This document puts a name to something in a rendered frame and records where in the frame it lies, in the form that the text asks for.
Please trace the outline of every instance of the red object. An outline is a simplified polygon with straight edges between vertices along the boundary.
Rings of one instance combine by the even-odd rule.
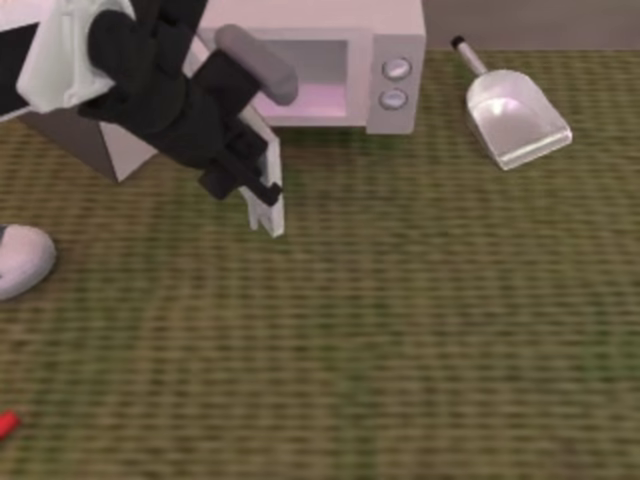
[[[18,425],[20,425],[20,419],[15,413],[4,412],[0,415],[0,440],[13,432]]]

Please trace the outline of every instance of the microwave knob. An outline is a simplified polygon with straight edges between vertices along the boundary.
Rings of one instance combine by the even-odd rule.
[[[388,80],[404,80],[411,74],[411,63],[406,58],[395,58],[385,62],[382,73]]]
[[[385,110],[400,110],[408,101],[408,95],[399,88],[388,90],[380,95],[380,105]]]

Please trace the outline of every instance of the white shoe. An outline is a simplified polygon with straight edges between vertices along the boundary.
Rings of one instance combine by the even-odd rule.
[[[40,283],[55,262],[56,247],[45,232],[25,225],[0,225],[0,301]]]

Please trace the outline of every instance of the dustpan handle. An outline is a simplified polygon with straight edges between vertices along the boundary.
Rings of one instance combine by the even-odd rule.
[[[451,40],[451,46],[460,54],[464,63],[466,63],[477,76],[484,75],[489,71],[478,55],[476,55],[476,52],[467,44],[464,37],[460,35],[455,37]]]

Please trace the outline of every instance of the microwave window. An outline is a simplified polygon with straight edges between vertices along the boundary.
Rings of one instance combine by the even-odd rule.
[[[293,65],[300,89],[297,100],[281,107],[264,95],[255,105],[267,117],[346,117],[348,44],[339,40],[271,40],[274,52]]]

